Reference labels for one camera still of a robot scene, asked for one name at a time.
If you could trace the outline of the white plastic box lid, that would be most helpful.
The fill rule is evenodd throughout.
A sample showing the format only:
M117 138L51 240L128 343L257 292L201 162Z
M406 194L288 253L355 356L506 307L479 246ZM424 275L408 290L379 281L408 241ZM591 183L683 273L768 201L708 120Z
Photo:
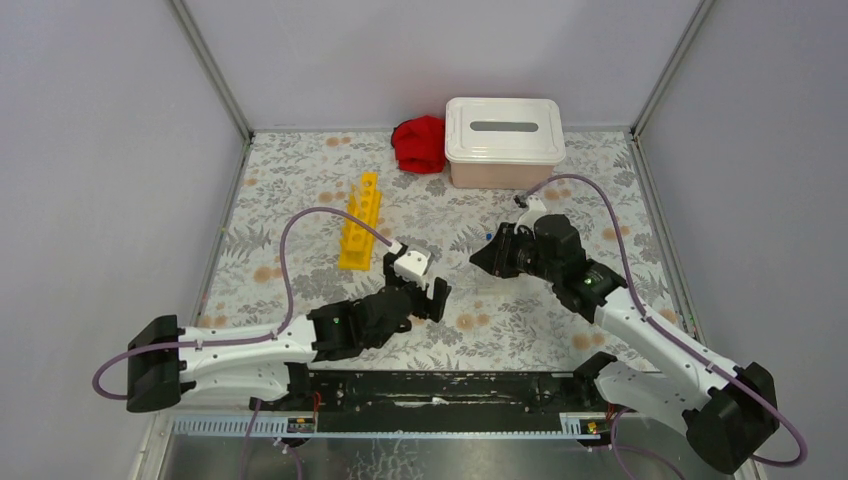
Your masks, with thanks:
M553 166L566 157L550 99L456 97L445 122L445 154L455 163Z

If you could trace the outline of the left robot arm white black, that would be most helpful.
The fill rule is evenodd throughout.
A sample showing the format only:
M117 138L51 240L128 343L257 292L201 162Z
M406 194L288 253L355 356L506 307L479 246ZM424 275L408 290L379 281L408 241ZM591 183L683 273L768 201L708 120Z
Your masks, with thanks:
M421 252L387 254L383 288L313 309L292 319L283 332L265 324L181 327L176 316L160 316L128 344L126 409L155 412L188 400L277 402L285 410L299 410L312 392L309 365L379 349L393 335L410 331L413 318L442 320L452 288L440 277L429 281L428 269Z

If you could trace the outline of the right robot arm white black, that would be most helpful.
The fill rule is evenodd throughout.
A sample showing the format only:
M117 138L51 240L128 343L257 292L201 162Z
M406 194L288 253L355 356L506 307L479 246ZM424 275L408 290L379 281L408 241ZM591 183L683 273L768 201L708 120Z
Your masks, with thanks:
M771 373L756 362L741 367L675 328L654 328L647 320L654 310L632 296L623 277L587 257L566 216L544 215L532 227L503 223L469 261L497 278L525 274L548 282L566 309L659 369L644 374L612 355L593 355L574 371L581 378L573 396L583 410L611 403L649 416L724 474L735 473L777 431Z

